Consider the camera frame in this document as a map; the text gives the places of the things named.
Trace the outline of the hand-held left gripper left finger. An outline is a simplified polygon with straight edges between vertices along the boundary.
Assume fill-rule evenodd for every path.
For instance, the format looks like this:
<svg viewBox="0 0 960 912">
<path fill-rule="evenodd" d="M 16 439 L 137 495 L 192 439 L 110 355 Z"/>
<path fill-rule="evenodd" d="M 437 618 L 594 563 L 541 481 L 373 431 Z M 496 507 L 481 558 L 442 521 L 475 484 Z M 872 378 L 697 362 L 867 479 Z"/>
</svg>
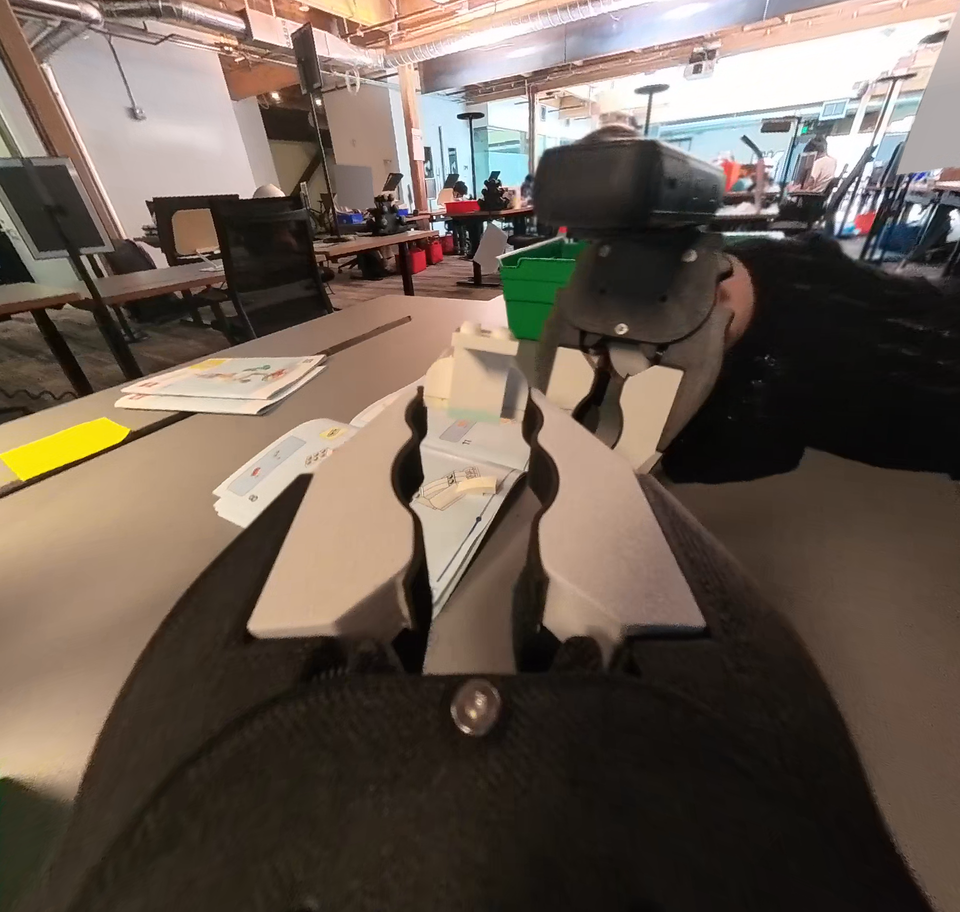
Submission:
<svg viewBox="0 0 960 912">
<path fill-rule="evenodd" d="M 418 388 L 309 479 L 247 630 L 258 639 L 395 639 L 418 630 Z"/>
</svg>

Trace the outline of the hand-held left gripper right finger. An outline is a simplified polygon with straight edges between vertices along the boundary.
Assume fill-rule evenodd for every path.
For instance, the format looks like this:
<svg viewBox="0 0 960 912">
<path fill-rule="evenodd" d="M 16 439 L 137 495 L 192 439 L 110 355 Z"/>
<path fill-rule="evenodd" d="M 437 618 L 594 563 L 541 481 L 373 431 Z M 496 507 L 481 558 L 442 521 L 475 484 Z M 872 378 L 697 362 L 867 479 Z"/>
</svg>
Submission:
<svg viewBox="0 0 960 912">
<path fill-rule="evenodd" d="M 534 624 L 556 639 L 695 637 L 706 620 L 630 463 L 539 390 L 527 403 Z"/>
</svg>

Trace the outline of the white toy brick assembly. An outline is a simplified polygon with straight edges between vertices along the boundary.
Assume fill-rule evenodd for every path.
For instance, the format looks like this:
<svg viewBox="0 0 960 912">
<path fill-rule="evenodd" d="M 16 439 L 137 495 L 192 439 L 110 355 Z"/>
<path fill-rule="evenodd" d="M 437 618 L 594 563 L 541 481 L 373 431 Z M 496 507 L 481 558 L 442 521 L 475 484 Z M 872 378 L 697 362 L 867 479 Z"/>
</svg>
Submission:
<svg viewBox="0 0 960 912">
<path fill-rule="evenodd" d="M 518 362 L 520 345 L 506 326 L 464 321 L 426 372 L 427 408 L 472 423 L 519 423 L 528 393 Z"/>
</svg>

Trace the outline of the green plastic bin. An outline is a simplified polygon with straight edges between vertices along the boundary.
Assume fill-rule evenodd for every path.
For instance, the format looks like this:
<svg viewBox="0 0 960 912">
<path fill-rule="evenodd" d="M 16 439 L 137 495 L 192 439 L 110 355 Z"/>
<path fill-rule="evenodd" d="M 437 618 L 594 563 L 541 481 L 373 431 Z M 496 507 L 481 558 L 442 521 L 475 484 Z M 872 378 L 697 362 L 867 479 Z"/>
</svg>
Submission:
<svg viewBox="0 0 960 912">
<path fill-rule="evenodd" d="M 499 257 L 499 275 L 512 335 L 538 341 L 560 288 L 573 273 L 586 242 L 556 237 Z"/>
</svg>

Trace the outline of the person's right hand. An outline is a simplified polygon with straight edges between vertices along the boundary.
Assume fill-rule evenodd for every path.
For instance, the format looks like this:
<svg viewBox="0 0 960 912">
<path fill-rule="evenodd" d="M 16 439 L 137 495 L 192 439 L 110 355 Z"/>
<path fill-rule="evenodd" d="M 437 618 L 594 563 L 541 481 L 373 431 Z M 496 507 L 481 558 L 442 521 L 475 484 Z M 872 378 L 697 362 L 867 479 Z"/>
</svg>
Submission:
<svg viewBox="0 0 960 912">
<path fill-rule="evenodd" d="M 727 255 L 728 273 L 717 287 L 717 303 L 726 309 L 725 345 L 736 345 L 749 329 L 756 308 L 756 290 L 750 270 L 736 256 Z"/>
</svg>

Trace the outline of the pale blue instruction booklet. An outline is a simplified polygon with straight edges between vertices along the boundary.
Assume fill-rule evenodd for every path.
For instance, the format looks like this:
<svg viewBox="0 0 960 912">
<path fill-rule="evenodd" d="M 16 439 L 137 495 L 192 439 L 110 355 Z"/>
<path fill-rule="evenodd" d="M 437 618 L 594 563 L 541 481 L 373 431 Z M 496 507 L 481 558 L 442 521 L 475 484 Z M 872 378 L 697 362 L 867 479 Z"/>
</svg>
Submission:
<svg viewBox="0 0 960 912">
<path fill-rule="evenodd" d="M 336 450 L 353 439 L 401 395 L 395 391 L 350 423 L 315 418 L 295 426 L 262 449 L 213 490 L 214 511 L 240 528 L 301 474 L 313 474 Z M 428 433 L 420 444 L 423 482 L 413 500 L 426 551 L 434 613 L 446 604 L 474 557 L 481 540 L 520 476 L 527 470 L 529 447 L 519 422 L 483 423 L 427 409 Z M 494 495 L 458 494 L 467 476 L 495 475 Z"/>
</svg>

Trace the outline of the white cardboard sheet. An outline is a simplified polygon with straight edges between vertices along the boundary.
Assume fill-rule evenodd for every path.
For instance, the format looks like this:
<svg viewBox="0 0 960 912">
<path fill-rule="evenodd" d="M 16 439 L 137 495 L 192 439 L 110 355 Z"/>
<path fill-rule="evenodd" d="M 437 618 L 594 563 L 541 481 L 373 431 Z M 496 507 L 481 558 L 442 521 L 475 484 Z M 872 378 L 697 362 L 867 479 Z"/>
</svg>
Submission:
<svg viewBox="0 0 960 912">
<path fill-rule="evenodd" d="M 472 258 L 481 276 L 498 270 L 498 259 L 510 250 L 509 238 L 507 231 L 501 226 L 493 222 L 485 226 Z"/>
</svg>

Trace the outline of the white paper stack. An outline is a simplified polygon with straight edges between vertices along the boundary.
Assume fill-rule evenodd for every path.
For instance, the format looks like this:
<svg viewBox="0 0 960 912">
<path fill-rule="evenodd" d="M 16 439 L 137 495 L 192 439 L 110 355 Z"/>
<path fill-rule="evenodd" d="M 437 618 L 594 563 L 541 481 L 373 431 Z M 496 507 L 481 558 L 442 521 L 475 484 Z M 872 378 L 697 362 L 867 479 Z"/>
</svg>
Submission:
<svg viewBox="0 0 960 912">
<path fill-rule="evenodd" d="M 115 407 L 125 411 L 259 416 L 320 375 L 325 354 L 210 358 L 127 385 Z"/>
</svg>

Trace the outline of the wooden stick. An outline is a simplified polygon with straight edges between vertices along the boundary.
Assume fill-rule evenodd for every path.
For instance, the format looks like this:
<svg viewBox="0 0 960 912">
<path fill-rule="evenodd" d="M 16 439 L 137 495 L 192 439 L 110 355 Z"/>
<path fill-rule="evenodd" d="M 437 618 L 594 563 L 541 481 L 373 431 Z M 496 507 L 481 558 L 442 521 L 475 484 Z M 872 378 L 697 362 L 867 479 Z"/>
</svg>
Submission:
<svg viewBox="0 0 960 912">
<path fill-rule="evenodd" d="M 367 330 L 363 333 L 357 334 L 351 338 L 345 339 L 342 342 L 336 342 L 322 350 L 319 350 L 316 354 L 322 355 L 325 357 L 330 357 L 336 354 L 340 354 L 349 349 L 360 346 L 366 342 L 372 341 L 375 338 L 378 338 L 381 335 L 384 335 L 390 331 L 401 328 L 409 323 L 411 323 L 411 316 L 403 316 L 401 318 L 396 318 L 385 323 L 382 323 L 376 326 L 373 329 Z"/>
</svg>

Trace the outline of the long wooden table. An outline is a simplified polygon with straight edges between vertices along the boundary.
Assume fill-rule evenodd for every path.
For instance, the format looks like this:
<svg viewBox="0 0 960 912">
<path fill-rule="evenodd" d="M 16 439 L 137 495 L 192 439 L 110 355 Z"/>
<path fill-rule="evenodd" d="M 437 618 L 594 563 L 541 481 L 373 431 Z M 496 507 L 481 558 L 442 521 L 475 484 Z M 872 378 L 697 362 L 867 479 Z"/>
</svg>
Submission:
<svg viewBox="0 0 960 912">
<path fill-rule="evenodd" d="M 366 253 L 381 252 L 384 249 L 395 247 L 398 250 L 398 268 L 401 276 L 403 294 L 408 297 L 415 295 L 414 289 L 414 262 L 412 250 L 426 243 L 435 241 L 439 234 L 434 229 L 408 230 L 391 235 L 363 235 L 347 241 L 313 243 L 316 257 L 324 262 L 343 257 L 356 258 Z"/>
</svg>

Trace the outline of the yellow sticky note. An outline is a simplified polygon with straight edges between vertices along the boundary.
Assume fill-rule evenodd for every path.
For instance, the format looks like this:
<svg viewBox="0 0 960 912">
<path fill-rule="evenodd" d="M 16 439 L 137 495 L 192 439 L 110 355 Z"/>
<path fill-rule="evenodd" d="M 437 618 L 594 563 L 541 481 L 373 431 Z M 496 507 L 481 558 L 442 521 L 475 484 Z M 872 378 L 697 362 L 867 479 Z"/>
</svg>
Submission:
<svg viewBox="0 0 960 912">
<path fill-rule="evenodd" d="M 27 482 L 119 446 L 130 434 L 130 428 L 98 417 L 6 450 L 1 462 L 15 480 Z"/>
</svg>

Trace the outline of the brown wooden table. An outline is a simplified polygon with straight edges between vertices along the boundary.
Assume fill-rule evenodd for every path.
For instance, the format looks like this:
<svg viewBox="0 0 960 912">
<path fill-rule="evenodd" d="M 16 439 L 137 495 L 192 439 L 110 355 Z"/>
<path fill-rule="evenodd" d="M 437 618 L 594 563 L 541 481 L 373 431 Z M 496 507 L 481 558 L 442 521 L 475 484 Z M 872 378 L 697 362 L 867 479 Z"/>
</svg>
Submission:
<svg viewBox="0 0 960 912">
<path fill-rule="evenodd" d="M 51 309 L 82 307 L 103 313 L 105 323 L 113 326 L 115 320 L 107 312 L 108 308 L 172 294 L 193 295 L 225 282 L 226 275 L 219 264 L 195 263 L 109 275 L 75 288 L 26 282 L 4 284 L 1 288 L 1 321 L 6 323 L 18 316 L 29 316 L 74 395 L 84 398 L 93 393 L 90 379 L 50 318 Z"/>
</svg>

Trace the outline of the light wooden chair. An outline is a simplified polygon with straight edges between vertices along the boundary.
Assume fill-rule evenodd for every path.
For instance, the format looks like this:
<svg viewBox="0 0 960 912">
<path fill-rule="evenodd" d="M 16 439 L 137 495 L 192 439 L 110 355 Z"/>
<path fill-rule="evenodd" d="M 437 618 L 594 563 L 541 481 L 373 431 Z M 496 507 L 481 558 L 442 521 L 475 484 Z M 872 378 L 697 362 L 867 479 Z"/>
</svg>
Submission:
<svg viewBox="0 0 960 912">
<path fill-rule="evenodd" d="M 219 239 L 212 207 L 239 200 L 237 194 L 165 196 L 147 199 L 159 249 L 170 267 L 201 261 L 217 254 Z"/>
</svg>

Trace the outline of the panel light on stand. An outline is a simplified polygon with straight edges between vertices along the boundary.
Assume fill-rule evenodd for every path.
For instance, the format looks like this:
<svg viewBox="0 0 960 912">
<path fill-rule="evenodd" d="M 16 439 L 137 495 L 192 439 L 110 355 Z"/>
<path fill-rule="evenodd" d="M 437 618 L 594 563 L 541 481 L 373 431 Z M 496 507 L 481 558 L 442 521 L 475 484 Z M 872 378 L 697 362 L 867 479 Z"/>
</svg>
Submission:
<svg viewBox="0 0 960 912">
<path fill-rule="evenodd" d="M 92 257 L 110 254 L 113 242 L 71 160 L 2 158 L 1 200 L 31 257 L 36 261 L 65 258 L 76 279 L 76 283 L 66 287 L 37 283 L 3 285 L 2 321 L 29 315 L 74 394 L 83 398 L 93 392 L 90 379 L 50 318 L 49 310 L 85 305 L 122 375 L 127 379 L 141 378 L 142 371 L 119 321 L 105 302 L 99 284 L 102 275 L 92 261 Z"/>
</svg>

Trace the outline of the silver ventilation duct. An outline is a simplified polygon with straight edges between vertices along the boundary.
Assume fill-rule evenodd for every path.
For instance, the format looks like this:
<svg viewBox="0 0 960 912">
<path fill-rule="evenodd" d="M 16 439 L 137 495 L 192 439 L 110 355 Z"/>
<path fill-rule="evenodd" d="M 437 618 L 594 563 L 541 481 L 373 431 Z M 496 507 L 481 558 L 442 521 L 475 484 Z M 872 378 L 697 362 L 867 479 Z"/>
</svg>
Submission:
<svg viewBox="0 0 960 912">
<path fill-rule="evenodd" d="M 52 22 L 72 31 L 101 30 L 109 20 L 144 19 L 181 23 L 241 42 L 251 36 L 243 17 L 188 0 L 6 0 L 6 4 L 18 17 Z"/>
</svg>

